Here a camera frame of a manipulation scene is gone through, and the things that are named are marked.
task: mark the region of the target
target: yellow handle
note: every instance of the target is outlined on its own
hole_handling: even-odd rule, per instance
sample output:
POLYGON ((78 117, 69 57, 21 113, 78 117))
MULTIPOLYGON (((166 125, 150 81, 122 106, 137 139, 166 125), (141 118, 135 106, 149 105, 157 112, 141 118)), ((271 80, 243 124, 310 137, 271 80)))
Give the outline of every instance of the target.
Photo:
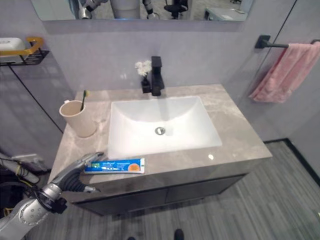
POLYGON ((29 55, 33 54, 38 48, 41 48, 44 44, 44 39, 39 36, 28 36, 26 38, 28 42, 35 42, 35 44, 25 50, 12 50, 12 51, 0 51, 0 56, 12 56, 12 55, 29 55))

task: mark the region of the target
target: towel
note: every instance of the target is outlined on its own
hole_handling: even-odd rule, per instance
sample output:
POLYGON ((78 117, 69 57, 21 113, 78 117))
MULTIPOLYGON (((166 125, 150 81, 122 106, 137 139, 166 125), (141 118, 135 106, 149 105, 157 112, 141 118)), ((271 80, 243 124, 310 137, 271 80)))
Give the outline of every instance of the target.
POLYGON ((249 96, 257 102, 284 103, 305 80, 320 57, 320 42, 289 44, 249 96))

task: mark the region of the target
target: metal robot arm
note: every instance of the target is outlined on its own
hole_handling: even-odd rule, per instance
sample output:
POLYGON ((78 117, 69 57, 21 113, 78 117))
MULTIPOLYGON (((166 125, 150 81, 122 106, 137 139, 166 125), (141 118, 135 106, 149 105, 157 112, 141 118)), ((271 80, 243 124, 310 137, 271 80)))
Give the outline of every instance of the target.
MULTIPOLYGON (((91 19, 91 12, 94 11, 101 3, 106 3, 108 0, 79 0, 78 18, 91 19)), ((140 18, 139 1, 134 0, 110 0, 112 11, 115 18, 118 19, 137 19, 140 18)), ((144 8, 147 12, 147 19, 158 20, 159 15, 154 12, 151 0, 142 0, 144 8)))
POLYGON ((21 240, 49 212, 62 214, 67 208, 67 201, 60 197, 64 191, 98 192, 95 187, 84 185, 79 180, 79 175, 88 163, 103 155, 103 152, 84 155, 42 189, 35 190, 34 197, 20 201, 9 216, 0 219, 0 240, 21 240))

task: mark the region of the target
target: beige cup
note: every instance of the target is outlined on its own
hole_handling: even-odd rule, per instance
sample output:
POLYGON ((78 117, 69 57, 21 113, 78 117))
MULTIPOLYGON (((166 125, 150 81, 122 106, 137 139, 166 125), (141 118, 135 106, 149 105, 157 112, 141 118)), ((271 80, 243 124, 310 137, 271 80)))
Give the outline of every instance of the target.
POLYGON ((86 105, 80 111, 81 104, 82 102, 78 100, 67 100, 60 107, 59 113, 79 137, 85 138, 94 134, 97 127, 86 110, 86 105))

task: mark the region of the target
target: blue toothpaste tube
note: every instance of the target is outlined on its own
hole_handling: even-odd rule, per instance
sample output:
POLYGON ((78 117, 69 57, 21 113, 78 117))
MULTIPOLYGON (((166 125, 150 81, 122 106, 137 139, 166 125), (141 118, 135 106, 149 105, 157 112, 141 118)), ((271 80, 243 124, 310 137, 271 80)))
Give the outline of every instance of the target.
POLYGON ((145 159, 93 161, 84 169, 85 174, 143 174, 145 159))

